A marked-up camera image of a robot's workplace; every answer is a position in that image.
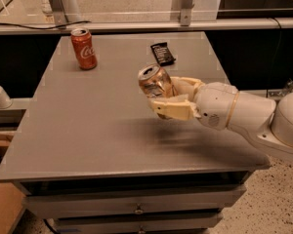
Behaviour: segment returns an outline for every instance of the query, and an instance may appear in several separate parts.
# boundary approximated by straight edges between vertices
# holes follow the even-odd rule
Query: robotic hand
[[[139,80],[151,109],[161,118],[196,118],[203,126],[242,135],[266,154],[293,161],[293,93],[276,104],[228,84],[170,78],[157,65],[142,69]]]

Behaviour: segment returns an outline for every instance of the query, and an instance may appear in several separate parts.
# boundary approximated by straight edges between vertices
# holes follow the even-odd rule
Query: gold can
[[[178,95],[169,74],[157,63],[141,69],[138,80],[148,98],[170,98]]]

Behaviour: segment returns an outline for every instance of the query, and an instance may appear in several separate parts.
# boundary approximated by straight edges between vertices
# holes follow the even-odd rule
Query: table
[[[80,70],[62,37],[0,166],[24,205],[69,233],[208,233],[269,159],[241,136],[162,120],[138,71],[167,42],[171,76],[229,80],[204,32],[93,35]]]

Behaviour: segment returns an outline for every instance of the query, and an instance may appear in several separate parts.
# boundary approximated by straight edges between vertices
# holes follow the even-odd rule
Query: wire
[[[276,47],[275,47],[275,51],[274,51],[274,54],[272,57],[272,65],[271,65],[271,68],[270,68],[269,74],[268,74],[267,85],[266,85],[266,98],[268,97],[268,90],[269,90],[271,79],[272,79],[272,70],[273,70],[273,67],[275,64],[276,54],[279,51],[280,43],[281,43],[281,39],[282,39],[282,26],[281,26],[280,22],[275,18],[272,18],[272,20],[275,20],[279,26],[279,39],[278,39]]]
[[[46,224],[46,226],[48,227],[48,229],[54,233],[54,234],[61,234],[60,232],[56,231],[51,225],[50,223],[47,221],[47,219],[43,219],[44,223]]]
[[[49,29],[61,28],[64,26],[69,26],[69,25],[74,25],[74,24],[79,24],[79,23],[88,23],[88,22],[90,22],[90,21],[89,20],[79,20],[79,21],[74,21],[74,22],[68,22],[65,24],[59,24],[59,25],[52,26],[52,27],[34,27],[34,26],[27,26],[27,25],[23,25],[23,24],[0,22],[0,26],[17,26],[17,27],[23,27],[23,28],[29,28],[29,29],[49,30]]]

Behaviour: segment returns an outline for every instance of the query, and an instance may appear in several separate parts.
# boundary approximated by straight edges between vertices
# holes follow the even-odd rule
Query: black object
[[[171,65],[174,63],[175,58],[170,53],[167,43],[156,43],[150,46],[154,53],[157,63],[160,66]]]

